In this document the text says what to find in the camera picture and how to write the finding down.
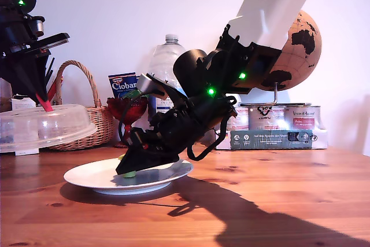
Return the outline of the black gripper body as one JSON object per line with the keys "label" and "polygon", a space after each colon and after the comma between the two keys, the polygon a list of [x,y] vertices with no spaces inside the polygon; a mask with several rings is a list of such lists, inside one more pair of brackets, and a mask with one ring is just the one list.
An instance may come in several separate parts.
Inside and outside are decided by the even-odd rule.
{"label": "black gripper body", "polygon": [[216,125],[214,99],[181,99],[166,113],[156,113],[152,130],[132,128],[129,154],[179,154]]}
{"label": "black gripper body", "polygon": [[50,48],[68,42],[67,33],[59,33],[44,39],[44,18],[1,19],[1,52],[7,56],[21,58],[37,56]]}

